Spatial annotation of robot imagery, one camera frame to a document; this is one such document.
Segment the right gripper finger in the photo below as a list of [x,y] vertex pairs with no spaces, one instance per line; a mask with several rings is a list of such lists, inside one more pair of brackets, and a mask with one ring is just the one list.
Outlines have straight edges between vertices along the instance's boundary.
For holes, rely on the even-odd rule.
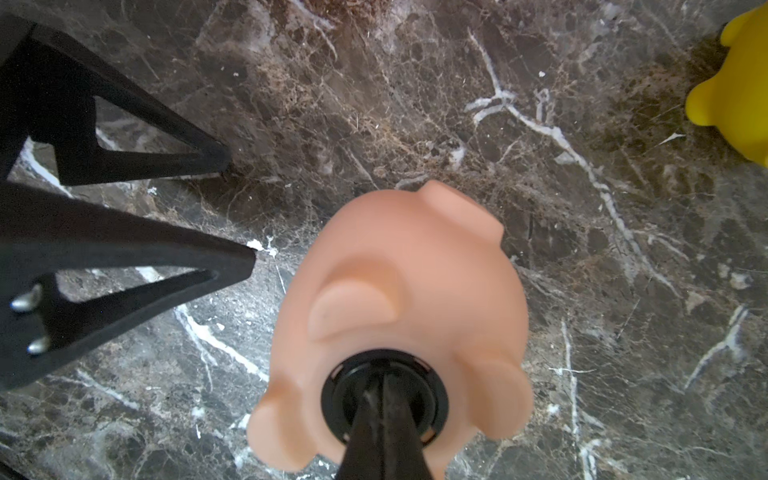
[[423,445],[404,402],[396,398],[394,381],[385,381],[388,403],[376,395],[357,413],[338,468],[338,479],[430,479]]

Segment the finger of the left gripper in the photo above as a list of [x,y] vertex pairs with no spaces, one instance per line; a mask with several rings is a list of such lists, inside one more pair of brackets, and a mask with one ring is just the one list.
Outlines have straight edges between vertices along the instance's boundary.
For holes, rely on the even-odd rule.
[[[113,151],[96,135],[102,98],[191,147],[181,154]],[[1,16],[1,176],[27,139],[55,151],[67,186],[221,172],[229,148],[163,105],[71,36]]]
[[2,389],[248,279],[255,260],[230,240],[2,183]]

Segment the black plug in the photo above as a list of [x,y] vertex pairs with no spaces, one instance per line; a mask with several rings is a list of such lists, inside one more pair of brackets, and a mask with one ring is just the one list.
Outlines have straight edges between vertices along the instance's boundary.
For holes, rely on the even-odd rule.
[[394,381],[396,398],[407,406],[423,446],[443,431],[449,413],[447,389],[437,371],[419,357],[394,349],[374,349],[341,361],[321,388],[321,411],[331,433],[349,442],[357,413],[372,395],[384,406],[385,381]]

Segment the pink piggy bank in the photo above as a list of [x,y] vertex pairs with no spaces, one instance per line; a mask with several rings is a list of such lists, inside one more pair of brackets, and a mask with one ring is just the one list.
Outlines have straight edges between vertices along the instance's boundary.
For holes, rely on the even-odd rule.
[[268,387],[246,428],[253,454],[289,472],[318,455],[340,461],[363,391],[390,372],[434,478],[475,434],[516,435],[533,411],[528,311],[503,233],[435,180],[345,205],[281,305]]

